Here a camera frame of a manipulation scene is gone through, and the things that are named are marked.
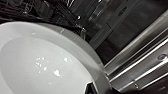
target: white bowl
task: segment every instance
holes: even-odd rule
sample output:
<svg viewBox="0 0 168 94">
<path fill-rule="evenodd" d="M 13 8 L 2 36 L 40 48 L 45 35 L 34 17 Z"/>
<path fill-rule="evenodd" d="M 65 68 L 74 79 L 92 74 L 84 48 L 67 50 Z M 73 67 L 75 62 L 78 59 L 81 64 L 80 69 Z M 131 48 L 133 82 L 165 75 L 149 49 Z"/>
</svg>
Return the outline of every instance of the white bowl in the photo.
<svg viewBox="0 0 168 94">
<path fill-rule="evenodd" d="M 0 94 L 84 94 L 93 82 L 110 89 L 94 50 L 74 33 L 49 24 L 0 25 Z"/>
</svg>

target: dish rack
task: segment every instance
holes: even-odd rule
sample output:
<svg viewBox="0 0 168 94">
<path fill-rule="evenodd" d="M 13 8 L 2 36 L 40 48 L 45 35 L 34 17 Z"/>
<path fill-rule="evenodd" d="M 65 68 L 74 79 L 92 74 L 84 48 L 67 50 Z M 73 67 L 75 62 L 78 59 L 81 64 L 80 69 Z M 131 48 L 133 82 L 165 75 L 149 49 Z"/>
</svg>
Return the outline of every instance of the dish rack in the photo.
<svg viewBox="0 0 168 94">
<path fill-rule="evenodd" d="M 63 1 L 0 0 L 0 22 L 43 22 L 67 28 L 85 39 L 86 30 L 77 22 Z"/>
</svg>

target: white ceramic dish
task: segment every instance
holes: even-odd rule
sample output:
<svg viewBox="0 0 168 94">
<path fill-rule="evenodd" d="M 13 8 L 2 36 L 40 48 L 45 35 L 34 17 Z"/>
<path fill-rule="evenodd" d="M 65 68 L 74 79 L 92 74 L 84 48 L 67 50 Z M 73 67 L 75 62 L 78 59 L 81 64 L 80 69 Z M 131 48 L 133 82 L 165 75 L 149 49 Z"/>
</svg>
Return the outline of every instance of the white ceramic dish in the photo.
<svg viewBox="0 0 168 94">
<path fill-rule="evenodd" d="M 10 22 L 0 33 L 0 94 L 84 94 L 90 82 L 100 94 L 110 89 L 97 54 L 69 30 Z"/>
</svg>

